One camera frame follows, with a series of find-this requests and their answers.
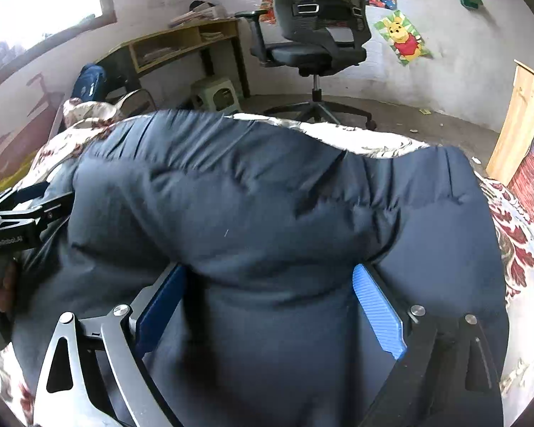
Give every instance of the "window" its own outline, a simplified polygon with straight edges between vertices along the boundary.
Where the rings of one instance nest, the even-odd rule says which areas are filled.
[[[115,21],[112,0],[0,0],[0,84],[46,51]]]

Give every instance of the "chair seat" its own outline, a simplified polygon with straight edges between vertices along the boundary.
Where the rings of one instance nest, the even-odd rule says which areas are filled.
[[[306,64],[330,65],[332,57],[328,51],[318,45],[306,45],[298,42],[271,43],[265,46],[267,56],[277,64],[302,67]],[[254,48],[251,54],[256,56]]]
[[[340,48],[351,48],[352,42],[337,42]],[[265,45],[267,57],[272,65],[275,66],[289,66],[297,67],[299,71],[303,71],[301,75],[333,75],[338,70],[333,70],[332,56],[328,51],[319,45],[310,45],[299,42],[281,42],[270,43]],[[351,51],[350,65],[356,65],[366,59],[366,51],[348,50]],[[251,54],[258,56],[256,47],[251,48]]]

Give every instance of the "window frame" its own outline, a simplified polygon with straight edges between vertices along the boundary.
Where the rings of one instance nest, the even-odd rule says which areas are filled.
[[[39,58],[42,54],[47,53],[53,48],[63,45],[67,41],[70,41],[83,32],[93,31],[117,22],[117,15],[115,13],[113,0],[100,0],[100,2],[102,12],[100,16],[96,17],[95,19],[84,21],[81,24],[74,25],[49,36],[1,68],[0,85],[21,68],[27,66],[30,62]]]

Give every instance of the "chair armrest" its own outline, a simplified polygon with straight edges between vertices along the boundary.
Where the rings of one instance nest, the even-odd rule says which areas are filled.
[[[259,16],[267,14],[268,12],[268,9],[258,9],[257,11],[241,11],[235,13],[235,17],[244,17],[249,22],[249,28],[251,28],[251,34],[253,36],[253,44],[257,48],[257,58],[263,64],[269,64],[269,60],[267,59],[267,49],[265,48],[265,40],[263,40],[263,33],[259,24]]]
[[[235,13],[235,17],[237,18],[245,17],[246,19],[259,20],[259,16],[262,16],[263,14],[267,14],[268,12],[269,12],[269,9],[258,9],[257,11],[240,11],[238,13]]]

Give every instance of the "dark blue puffer jacket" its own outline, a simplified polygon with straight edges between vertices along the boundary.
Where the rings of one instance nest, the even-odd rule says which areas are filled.
[[[104,315],[170,260],[194,273],[145,363],[185,427],[360,422],[394,362],[352,290],[361,262],[408,303],[479,316],[502,371],[500,253],[456,148],[371,159],[266,123],[160,111],[64,167],[46,197],[74,189],[73,213],[30,253],[18,290],[31,389],[61,313]]]

